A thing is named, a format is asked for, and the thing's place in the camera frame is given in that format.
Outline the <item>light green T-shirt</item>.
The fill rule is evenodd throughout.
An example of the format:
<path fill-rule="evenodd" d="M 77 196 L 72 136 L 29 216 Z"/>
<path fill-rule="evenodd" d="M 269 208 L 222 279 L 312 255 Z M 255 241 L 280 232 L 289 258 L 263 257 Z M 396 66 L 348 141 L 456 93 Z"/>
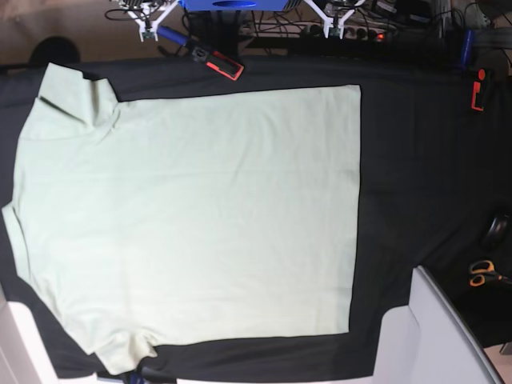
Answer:
<path fill-rule="evenodd" d="M 344 334 L 357 85 L 120 102 L 49 65 L 2 208 L 17 276 L 112 374 L 163 345 Z"/>

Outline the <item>black table cloth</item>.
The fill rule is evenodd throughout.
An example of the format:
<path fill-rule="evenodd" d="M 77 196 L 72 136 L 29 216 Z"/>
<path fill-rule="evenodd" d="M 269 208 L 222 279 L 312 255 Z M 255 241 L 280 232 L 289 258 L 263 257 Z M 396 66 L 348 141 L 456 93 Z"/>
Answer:
<path fill-rule="evenodd" d="M 12 198 L 19 135 L 47 67 L 1 79 L 1 286 L 8 299 L 32 311 L 57 374 L 72 378 L 109 371 L 17 276 L 2 216 Z M 511 89 L 505 85 L 491 90 L 478 114 L 470 108 L 468 78 L 352 60 L 249 58 L 235 82 L 184 58 L 64 67 L 91 81 L 107 80 L 120 102 L 346 85 L 361 91 L 358 234 L 348 331 L 157 346 L 155 356 L 136 367 L 218 382 L 368 376 L 374 371 L 382 316 L 406 303 L 413 269 L 426 266 L 452 299 L 468 294 L 467 268 L 482 257 L 478 238 L 487 218 L 511 208 Z"/>

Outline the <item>red black clamp right edge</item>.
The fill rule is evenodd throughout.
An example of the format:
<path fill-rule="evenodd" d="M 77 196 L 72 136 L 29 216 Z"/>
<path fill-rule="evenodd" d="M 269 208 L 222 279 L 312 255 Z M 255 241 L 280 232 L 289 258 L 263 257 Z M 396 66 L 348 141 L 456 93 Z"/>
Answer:
<path fill-rule="evenodd" d="M 469 70 L 474 39 L 474 30 L 466 29 L 462 38 L 459 65 L 463 72 L 467 72 L 472 76 L 473 85 L 470 108 L 476 112 L 482 113 L 485 110 L 490 96 L 490 90 L 494 82 L 494 72 L 492 69 L 484 67 L 480 67 L 477 70 Z"/>

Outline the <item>red black clamp edge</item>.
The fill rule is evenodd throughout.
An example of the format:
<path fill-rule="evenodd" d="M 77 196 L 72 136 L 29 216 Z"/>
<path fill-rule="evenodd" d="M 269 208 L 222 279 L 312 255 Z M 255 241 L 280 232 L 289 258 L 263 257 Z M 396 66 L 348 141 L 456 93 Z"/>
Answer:
<path fill-rule="evenodd" d="M 462 38 L 459 65 L 463 72 L 467 72 L 472 76 L 473 85 L 470 108 L 476 112 L 482 113 L 485 110 L 490 96 L 490 90 L 494 82 L 494 72 L 492 69 L 484 67 L 480 67 L 477 70 L 469 70 L 474 39 L 474 30 L 466 29 Z"/>
<path fill-rule="evenodd" d="M 164 373 L 161 370 L 150 368 L 147 365 L 140 364 L 135 370 L 124 374 L 112 375 L 107 371 L 97 372 L 98 379 L 107 380 L 110 383 L 169 383 L 176 384 L 178 380 Z"/>

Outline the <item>black tape roll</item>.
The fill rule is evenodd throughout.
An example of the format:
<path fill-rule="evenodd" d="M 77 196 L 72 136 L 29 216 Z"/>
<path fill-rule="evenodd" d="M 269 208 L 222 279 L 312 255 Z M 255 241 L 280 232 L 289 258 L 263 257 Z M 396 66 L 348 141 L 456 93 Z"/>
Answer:
<path fill-rule="evenodd" d="M 511 217 L 506 213 L 496 213 L 483 231 L 481 246 L 485 250 L 495 250 L 504 242 L 511 227 Z"/>

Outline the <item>white box right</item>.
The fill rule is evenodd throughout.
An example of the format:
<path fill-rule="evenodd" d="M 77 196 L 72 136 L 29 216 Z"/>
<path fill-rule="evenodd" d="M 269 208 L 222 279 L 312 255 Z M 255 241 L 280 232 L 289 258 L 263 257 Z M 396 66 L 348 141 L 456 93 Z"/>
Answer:
<path fill-rule="evenodd" d="M 412 273 L 409 302 L 382 317 L 373 383 L 502 383 L 429 272 Z"/>

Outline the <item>white box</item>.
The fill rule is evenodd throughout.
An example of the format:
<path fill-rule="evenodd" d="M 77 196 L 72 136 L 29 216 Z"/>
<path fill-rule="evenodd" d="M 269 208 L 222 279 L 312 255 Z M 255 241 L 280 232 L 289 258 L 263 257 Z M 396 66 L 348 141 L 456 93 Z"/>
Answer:
<path fill-rule="evenodd" d="M 30 309 L 1 290 L 1 383 L 59 383 Z"/>
<path fill-rule="evenodd" d="M 382 317 L 373 383 L 502 383 L 429 272 L 412 273 L 409 302 Z"/>

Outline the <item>red black clamp bottom edge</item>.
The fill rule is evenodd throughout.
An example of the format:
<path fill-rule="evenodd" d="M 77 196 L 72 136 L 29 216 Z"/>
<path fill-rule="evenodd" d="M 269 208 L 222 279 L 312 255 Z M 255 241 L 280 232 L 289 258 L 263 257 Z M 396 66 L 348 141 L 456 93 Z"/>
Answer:
<path fill-rule="evenodd" d="M 140 364 L 135 370 L 124 374 L 112 375 L 107 371 L 97 372 L 98 379 L 107 380 L 110 383 L 169 383 L 176 384 L 178 380 L 164 373 L 161 370 L 150 368 L 147 365 Z"/>

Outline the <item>white box left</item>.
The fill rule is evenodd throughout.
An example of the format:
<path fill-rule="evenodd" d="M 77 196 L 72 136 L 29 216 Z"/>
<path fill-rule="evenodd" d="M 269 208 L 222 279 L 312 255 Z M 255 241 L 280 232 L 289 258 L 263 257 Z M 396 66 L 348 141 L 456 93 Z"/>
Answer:
<path fill-rule="evenodd" d="M 30 309 L 1 290 L 1 383 L 59 383 Z"/>

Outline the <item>orange handled scissors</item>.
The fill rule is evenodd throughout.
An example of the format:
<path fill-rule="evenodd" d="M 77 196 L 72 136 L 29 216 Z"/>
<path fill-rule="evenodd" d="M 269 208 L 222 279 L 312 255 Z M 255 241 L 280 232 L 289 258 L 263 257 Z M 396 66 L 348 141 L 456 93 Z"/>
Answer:
<path fill-rule="evenodd" d="M 470 264 L 469 275 L 469 285 L 471 287 L 480 287 L 485 284 L 511 285 L 511 278 L 497 272 L 494 263 L 488 259 Z"/>

